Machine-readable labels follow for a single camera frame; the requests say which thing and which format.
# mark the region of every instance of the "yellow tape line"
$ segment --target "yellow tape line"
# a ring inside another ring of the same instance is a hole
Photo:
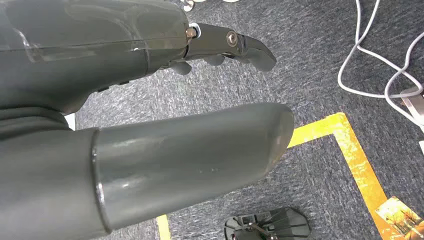
[[[383,240],[404,240],[405,238],[399,236],[396,230],[376,213],[376,209],[387,201],[387,197],[344,113],[336,113],[296,128],[288,148],[331,134],[334,135],[341,149],[381,238]],[[156,221],[160,240],[171,240],[167,216],[158,216]]]
[[[170,226],[168,224],[168,218],[164,214],[156,217],[157,228],[159,230],[160,240],[171,240]]]

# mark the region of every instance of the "gray cylindrical arm segment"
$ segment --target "gray cylindrical arm segment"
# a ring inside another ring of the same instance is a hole
[[[263,177],[294,128],[277,103],[101,130],[51,121],[0,141],[2,240],[87,240],[230,192]]]
[[[260,103],[99,132],[96,167],[111,229],[122,228],[262,178],[294,129],[282,104]]]

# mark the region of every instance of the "gray carpet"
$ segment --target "gray carpet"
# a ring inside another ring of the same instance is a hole
[[[373,0],[366,1],[363,15],[369,16],[373,6]],[[410,42],[424,31],[423,9],[422,0],[382,1],[363,46],[402,65]],[[397,196],[424,216],[424,159],[418,146],[423,134],[383,99],[353,95],[337,86],[339,67],[354,44],[354,0],[208,0],[197,4],[188,17],[262,40],[276,56],[277,65],[263,73],[231,60],[218,67],[198,60],[186,76],[159,71],[92,94],[76,114],[78,129],[256,102],[289,105],[297,127],[344,112],[387,196]],[[418,79],[424,73],[423,53],[424,41],[415,48],[408,70]],[[348,86],[377,93],[394,73],[378,60],[357,53],[343,77]],[[395,89],[410,86],[401,78]],[[279,207],[294,207],[308,217],[311,240],[381,239],[335,139],[327,136],[289,149],[256,184],[169,214],[172,240],[222,239],[226,217]],[[150,220],[102,239],[159,237]]]

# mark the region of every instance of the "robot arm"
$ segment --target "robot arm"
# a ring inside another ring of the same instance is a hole
[[[111,85],[225,57],[276,62],[165,1],[0,1],[0,239],[85,240],[260,179],[293,133],[282,104],[78,131],[62,115]]]

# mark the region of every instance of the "metal stand base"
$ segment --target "metal stand base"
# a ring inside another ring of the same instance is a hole
[[[306,218],[294,209],[271,211],[227,218],[226,240],[303,240],[310,234]]]
[[[402,94],[412,93],[417,90],[417,87],[412,87],[403,90]],[[408,108],[414,119],[420,121],[424,125],[424,95],[416,95],[410,97],[402,97],[403,103]],[[419,141],[422,154],[424,155],[424,141]]]

